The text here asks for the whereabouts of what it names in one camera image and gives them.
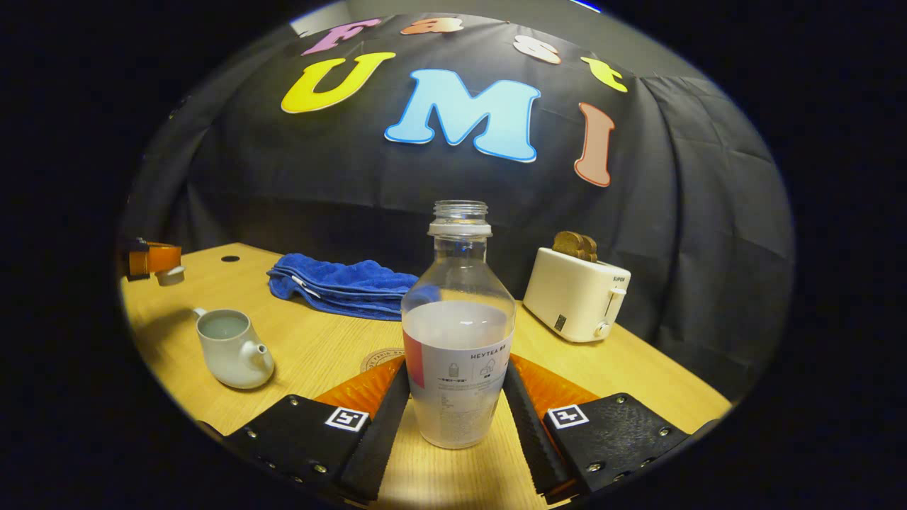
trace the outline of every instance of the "wooden table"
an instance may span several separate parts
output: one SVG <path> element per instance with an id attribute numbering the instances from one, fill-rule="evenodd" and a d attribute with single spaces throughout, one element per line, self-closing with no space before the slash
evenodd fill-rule
<path id="1" fill-rule="evenodd" d="M 221 261 L 226 255 L 239 260 Z M 277 253 L 229 244 L 183 256 L 186 279 L 177 285 L 161 287 L 155 278 L 122 281 L 135 345 L 151 372 L 192 418 L 222 434 L 242 427 L 288 393 L 315 397 L 342 383 L 358 374 L 363 360 L 375 351 L 403 348 L 400 322 L 324 313 L 302 298 L 272 296 L 265 271 L 279 258 Z M 276 364 L 265 386 L 237 390 L 209 373 L 195 333 L 191 309 L 196 307 L 233 308 L 249 315 Z M 571 344 L 518 304 L 512 352 L 600 397 L 630 393 L 687 433 L 731 407 L 712 387 L 620 326 L 604 341 Z M 370 507 L 548 506 L 535 494 L 507 406 L 497 407 L 482 443 L 444 450 L 419 436 L 410 401 L 378 501 Z"/>

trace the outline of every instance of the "folded blue towel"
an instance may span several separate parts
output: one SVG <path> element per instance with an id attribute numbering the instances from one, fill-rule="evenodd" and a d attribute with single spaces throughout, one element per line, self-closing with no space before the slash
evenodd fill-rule
<path id="1" fill-rule="evenodd" d="M 403 295 L 419 280 L 411 274 L 396 273 L 381 267 L 374 260 L 363 260 L 347 266 L 335 262 L 321 262 L 302 253 L 284 255 L 274 267 L 293 269 L 306 283 L 350 292 Z"/>
<path id="2" fill-rule="evenodd" d="M 358 304 L 356 306 L 337 304 L 312 296 L 299 284 L 293 281 L 293 279 L 287 276 L 271 276 L 271 279 L 268 281 L 268 287 L 271 289 L 271 294 L 278 298 L 290 299 L 294 294 L 299 294 L 305 298 L 309 305 L 312 305 L 312 308 L 328 313 L 360 317 L 362 319 L 400 320 L 399 304 L 397 305 L 396 311 L 374 309 L 363 304 Z"/>
<path id="3" fill-rule="evenodd" d="M 400 320 L 400 300 L 418 280 L 373 260 L 351 266 L 289 253 L 268 271 L 271 293 L 281 299 L 299 294 L 313 308 L 352 317 Z"/>

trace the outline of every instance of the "light blue letter m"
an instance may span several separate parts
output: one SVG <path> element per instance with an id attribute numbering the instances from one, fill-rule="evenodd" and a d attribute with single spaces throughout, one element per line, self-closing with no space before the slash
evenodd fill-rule
<path id="1" fill-rule="evenodd" d="M 460 76 L 445 69 L 418 69 L 410 73 L 415 90 L 400 122 L 385 130 L 391 142 L 428 143 L 434 130 L 428 118 L 435 109 L 444 138 L 451 145 L 462 142 L 473 128 L 488 117 L 485 132 L 475 137 L 479 152 L 517 162 L 534 162 L 529 145 L 532 101 L 541 96 L 526 83 L 501 80 L 472 97 Z"/>

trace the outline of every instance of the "toaster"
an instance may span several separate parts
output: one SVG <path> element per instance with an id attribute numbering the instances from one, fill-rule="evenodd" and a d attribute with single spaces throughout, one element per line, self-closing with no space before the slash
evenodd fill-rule
<path id="1" fill-rule="evenodd" d="M 629 271 L 539 248 L 522 304 L 570 342 L 593 342 L 611 332 L 627 296 Z"/>

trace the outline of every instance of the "plastic bottle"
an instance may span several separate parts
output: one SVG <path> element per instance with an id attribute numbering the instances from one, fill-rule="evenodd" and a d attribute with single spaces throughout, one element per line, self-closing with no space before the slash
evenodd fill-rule
<path id="1" fill-rule="evenodd" d="M 402 301 L 416 421 L 443 448 L 488 434 L 513 340 L 516 303 L 485 263 L 487 212 L 480 201 L 434 204 L 434 263 Z"/>

